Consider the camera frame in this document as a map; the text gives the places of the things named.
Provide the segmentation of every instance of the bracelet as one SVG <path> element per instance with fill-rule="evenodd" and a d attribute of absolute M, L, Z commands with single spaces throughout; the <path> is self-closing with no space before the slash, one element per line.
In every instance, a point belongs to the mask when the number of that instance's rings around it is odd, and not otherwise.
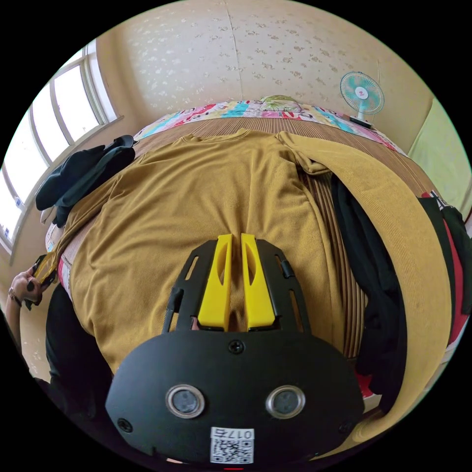
<path fill-rule="evenodd" d="M 10 287 L 10 290 L 8 291 L 8 295 L 10 296 L 12 300 L 15 300 L 18 303 L 20 308 L 22 307 L 22 303 L 20 302 L 20 299 L 15 295 L 15 291 L 13 290 L 13 287 Z"/>

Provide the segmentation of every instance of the screw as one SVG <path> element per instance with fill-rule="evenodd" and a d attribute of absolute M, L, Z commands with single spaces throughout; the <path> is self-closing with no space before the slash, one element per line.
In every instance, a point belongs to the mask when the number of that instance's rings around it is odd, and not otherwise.
<path fill-rule="evenodd" d="M 341 426 L 339 426 L 338 431 L 341 434 L 347 434 L 347 433 L 350 433 L 352 431 L 353 427 L 354 427 L 354 425 L 352 424 L 351 421 L 345 421 L 344 423 L 341 424 Z"/>
<path fill-rule="evenodd" d="M 127 419 L 120 418 L 117 421 L 117 424 L 118 424 L 118 428 L 121 431 L 124 431 L 125 433 L 132 433 L 133 432 L 133 426 L 131 426 L 131 423 Z"/>
<path fill-rule="evenodd" d="M 244 351 L 244 344 L 239 339 L 235 339 L 229 343 L 228 349 L 232 354 L 241 354 Z"/>

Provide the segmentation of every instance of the pillow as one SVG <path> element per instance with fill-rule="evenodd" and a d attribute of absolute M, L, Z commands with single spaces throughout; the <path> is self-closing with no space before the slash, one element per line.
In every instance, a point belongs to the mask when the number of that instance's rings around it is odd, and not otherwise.
<path fill-rule="evenodd" d="M 262 97 L 264 112 L 301 112 L 301 106 L 292 97 L 286 95 L 270 95 Z"/>

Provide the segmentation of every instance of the colorful blanket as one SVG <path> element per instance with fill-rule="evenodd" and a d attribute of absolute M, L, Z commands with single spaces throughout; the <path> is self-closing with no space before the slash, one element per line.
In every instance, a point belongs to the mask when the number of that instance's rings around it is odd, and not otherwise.
<path fill-rule="evenodd" d="M 326 124 L 346 131 L 347 133 L 363 136 L 364 138 L 383 144 L 387 148 L 406 156 L 406 154 L 396 144 L 380 131 L 374 129 L 370 130 L 352 123 L 351 121 L 344 119 L 341 113 L 334 112 L 333 110 L 304 104 L 300 104 L 300 107 L 302 109 L 301 112 L 286 112 L 266 111 L 262 101 L 260 100 L 213 103 L 203 107 L 190 108 L 189 110 L 182 110 L 177 113 L 164 115 L 154 123 L 143 128 L 134 139 L 135 141 L 139 141 L 140 139 L 147 138 L 155 133 L 204 119 L 237 117 L 298 119 Z"/>

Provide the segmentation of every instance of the hand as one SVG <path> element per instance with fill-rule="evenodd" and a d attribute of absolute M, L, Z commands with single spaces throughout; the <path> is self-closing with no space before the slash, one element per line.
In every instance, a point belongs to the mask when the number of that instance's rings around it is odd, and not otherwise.
<path fill-rule="evenodd" d="M 192 331 L 200 331 L 200 328 L 198 327 L 198 319 L 196 316 L 192 316 Z"/>
<path fill-rule="evenodd" d="M 30 267 L 26 272 L 19 273 L 11 283 L 16 297 L 20 302 L 23 300 L 31 300 L 32 302 L 41 301 L 44 289 L 37 279 L 33 277 L 33 268 Z M 28 283 L 32 282 L 33 289 L 28 291 Z"/>

